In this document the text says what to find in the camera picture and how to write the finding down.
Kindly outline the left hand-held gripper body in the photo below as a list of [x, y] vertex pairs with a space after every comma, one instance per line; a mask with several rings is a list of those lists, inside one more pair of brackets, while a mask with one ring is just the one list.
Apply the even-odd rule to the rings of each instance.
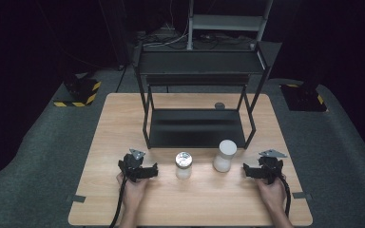
[[144, 155], [145, 152], [130, 148], [129, 153], [118, 161], [118, 166], [126, 178], [133, 182], [137, 181], [141, 174]]

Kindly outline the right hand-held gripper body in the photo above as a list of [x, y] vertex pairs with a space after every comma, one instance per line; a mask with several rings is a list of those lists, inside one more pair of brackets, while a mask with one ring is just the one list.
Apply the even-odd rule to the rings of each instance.
[[268, 183], [271, 184], [274, 182], [275, 178], [281, 176], [283, 161], [279, 161], [279, 158], [286, 158], [287, 155], [278, 152], [275, 149], [259, 152], [259, 155], [259, 165], [261, 169], [266, 172], [265, 178]]

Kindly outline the glass jar with white lid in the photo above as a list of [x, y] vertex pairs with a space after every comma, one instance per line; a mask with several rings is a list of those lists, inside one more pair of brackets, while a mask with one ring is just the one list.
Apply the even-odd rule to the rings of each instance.
[[213, 167], [218, 172], [228, 172], [231, 162], [237, 152], [237, 145], [231, 140], [223, 140], [219, 145], [219, 152], [213, 160]]

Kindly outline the glass jar with metallic lid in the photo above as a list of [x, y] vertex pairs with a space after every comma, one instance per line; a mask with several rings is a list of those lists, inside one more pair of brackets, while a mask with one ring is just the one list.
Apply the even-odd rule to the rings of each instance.
[[191, 176], [193, 158], [188, 152], [180, 152], [176, 155], [176, 177], [180, 180], [187, 180]]

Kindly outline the black two-tier metal rack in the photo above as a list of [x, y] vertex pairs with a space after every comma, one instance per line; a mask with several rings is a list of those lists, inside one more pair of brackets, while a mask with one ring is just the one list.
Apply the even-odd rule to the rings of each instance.
[[[254, 50], [145, 50], [138, 46], [133, 68], [144, 107], [143, 132], [148, 148], [217, 148], [231, 140], [247, 148], [257, 129], [253, 111], [281, 48], [258, 42]], [[154, 86], [239, 86], [238, 104], [158, 108]]]

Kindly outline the person's left hand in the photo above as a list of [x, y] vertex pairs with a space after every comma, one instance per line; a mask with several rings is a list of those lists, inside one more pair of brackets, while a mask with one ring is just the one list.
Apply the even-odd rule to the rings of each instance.
[[117, 181], [119, 184], [125, 186], [123, 198], [125, 208], [137, 210], [144, 198], [145, 188], [149, 179], [142, 179], [134, 182], [126, 179], [122, 173], [119, 173], [117, 175]]

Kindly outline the person's right hand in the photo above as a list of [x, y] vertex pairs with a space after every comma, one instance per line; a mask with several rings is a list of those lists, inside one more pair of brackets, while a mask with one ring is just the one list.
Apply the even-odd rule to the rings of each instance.
[[256, 179], [260, 196], [269, 211], [283, 211], [286, 192], [282, 181], [276, 178], [273, 183], [267, 184], [263, 180]]

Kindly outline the grey tape piece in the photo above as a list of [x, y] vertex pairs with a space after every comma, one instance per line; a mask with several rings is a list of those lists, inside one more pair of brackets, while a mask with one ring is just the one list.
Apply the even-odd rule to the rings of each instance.
[[312, 200], [312, 195], [309, 193], [304, 193], [304, 192], [295, 192], [292, 193], [292, 196], [294, 199], [306, 199], [306, 200]]
[[81, 203], [84, 203], [85, 200], [86, 200], [86, 198], [84, 196], [73, 195], [73, 194], [67, 195], [67, 198], [66, 198], [67, 202], [81, 202]]

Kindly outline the black stand base yellow stripes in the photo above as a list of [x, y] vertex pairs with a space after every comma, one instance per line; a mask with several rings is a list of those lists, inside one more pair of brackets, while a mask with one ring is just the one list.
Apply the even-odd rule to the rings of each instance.
[[54, 94], [53, 105], [57, 107], [83, 107], [89, 106], [96, 98], [96, 94], [101, 83], [95, 79], [87, 77], [63, 82]]
[[291, 111], [325, 112], [327, 106], [322, 97], [315, 91], [307, 91], [301, 85], [281, 85], [285, 102]]

